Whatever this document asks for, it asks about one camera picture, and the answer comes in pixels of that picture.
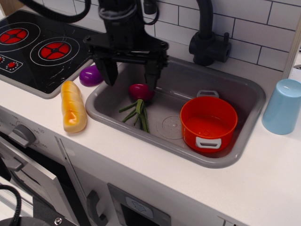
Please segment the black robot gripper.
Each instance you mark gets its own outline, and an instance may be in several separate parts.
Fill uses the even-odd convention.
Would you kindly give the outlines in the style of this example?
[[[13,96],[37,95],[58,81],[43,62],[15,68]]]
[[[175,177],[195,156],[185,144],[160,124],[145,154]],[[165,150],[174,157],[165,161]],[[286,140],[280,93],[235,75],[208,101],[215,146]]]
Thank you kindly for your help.
[[[106,32],[86,36],[84,43],[105,83],[115,84],[118,62],[142,64],[146,84],[154,90],[168,65],[168,44],[146,33],[141,9],[100,9],[99,16]]]

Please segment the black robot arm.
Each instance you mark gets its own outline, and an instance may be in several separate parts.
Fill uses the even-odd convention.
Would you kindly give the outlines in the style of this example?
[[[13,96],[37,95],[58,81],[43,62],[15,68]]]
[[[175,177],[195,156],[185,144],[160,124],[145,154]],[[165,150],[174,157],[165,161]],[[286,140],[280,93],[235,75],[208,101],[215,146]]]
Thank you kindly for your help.
[[[168,44],[146,33],[140,1],[101,0],[98,14],[106,33],[86,36],[84,43],[106,84],[114,85],[118,62],[140,64],[149,90],[154,90],[168,65]]]

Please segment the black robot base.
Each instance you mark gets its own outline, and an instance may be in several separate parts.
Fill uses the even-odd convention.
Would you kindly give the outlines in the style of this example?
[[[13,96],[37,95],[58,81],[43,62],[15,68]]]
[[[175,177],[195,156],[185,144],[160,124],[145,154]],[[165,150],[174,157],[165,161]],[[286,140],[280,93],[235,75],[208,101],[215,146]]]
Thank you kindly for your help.
[[[12,198],[0,199],[0,224],[8,226],[13,219],[17,203]],[[21,199],[20,215],[17,221],[18,226],[74,226],[75,223],[43,204],[37,199],[27,201]]]

